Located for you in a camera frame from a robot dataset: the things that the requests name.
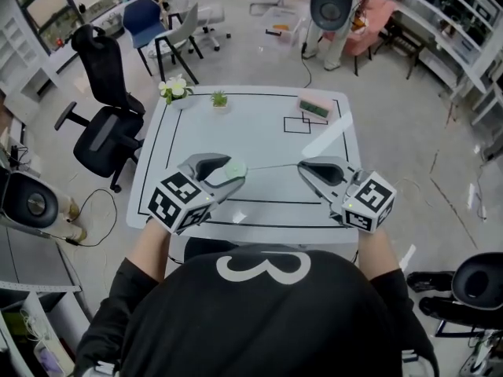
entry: pink box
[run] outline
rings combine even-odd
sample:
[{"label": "pink box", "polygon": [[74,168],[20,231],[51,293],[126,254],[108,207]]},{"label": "pink box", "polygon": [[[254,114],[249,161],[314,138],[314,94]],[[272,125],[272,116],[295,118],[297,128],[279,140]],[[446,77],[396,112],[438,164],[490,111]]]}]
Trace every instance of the pink box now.
[{"label": "pink box", "polygon": [[297,108],[316,119],[329,120],[334,109],[334,104],[331,99],[301,93],[297,98]]}]

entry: small succulent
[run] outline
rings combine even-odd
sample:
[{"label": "small succulent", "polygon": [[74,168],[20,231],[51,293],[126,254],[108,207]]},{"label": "small succulent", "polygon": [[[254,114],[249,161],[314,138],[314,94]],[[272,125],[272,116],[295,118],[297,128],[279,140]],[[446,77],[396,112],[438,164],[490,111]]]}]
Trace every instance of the small succulent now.
[{"label": "small succulent", "polygon": [[215,91],[211,94],[211,102],[214,108],[224,108],[227,106],[227,95],[223,91]]}]

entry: white box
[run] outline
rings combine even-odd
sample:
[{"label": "white box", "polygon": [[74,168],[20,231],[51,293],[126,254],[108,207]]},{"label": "white box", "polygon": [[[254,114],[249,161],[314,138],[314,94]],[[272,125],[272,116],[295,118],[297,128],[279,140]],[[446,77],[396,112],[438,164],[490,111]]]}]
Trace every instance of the white box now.
[{"label": "white box", "polygon": [[374,233],[391,213],[396,190],[377,172],[372,172],[343,204],[343,223]]},{"label": "white box", "polygon": [[[289,53],[299,38],[302,19],[294,9],[271,7],[260,19],[263,32],[263,46]],[[286,25],[288,31],[276,29],[274,25]]]}]

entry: green label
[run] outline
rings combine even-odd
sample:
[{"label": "green label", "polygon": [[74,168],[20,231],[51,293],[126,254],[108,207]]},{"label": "green label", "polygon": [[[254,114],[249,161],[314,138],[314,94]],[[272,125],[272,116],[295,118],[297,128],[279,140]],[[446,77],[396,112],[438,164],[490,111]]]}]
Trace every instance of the green label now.
[{"label": "green label", "polygon": [[303,110],[306,110],[308,112],[313,113],[314,115],[318,115],[321,117],[328,117],[329,116],[329,111],[325,110],[323,108],[320,108],[319,106],[316,106],[315,104],[310,104],[309,102],[305,101],[300,101],[300,108]]}]

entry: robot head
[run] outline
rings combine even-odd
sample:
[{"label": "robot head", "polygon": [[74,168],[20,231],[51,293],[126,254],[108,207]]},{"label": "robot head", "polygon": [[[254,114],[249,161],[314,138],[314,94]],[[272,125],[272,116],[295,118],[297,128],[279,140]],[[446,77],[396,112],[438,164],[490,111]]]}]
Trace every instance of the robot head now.
[{"label": "robot head", "polygon": [[352,3],[353,0],[311,0],[311,18],[322,30],[337,31],[350,16]]}]

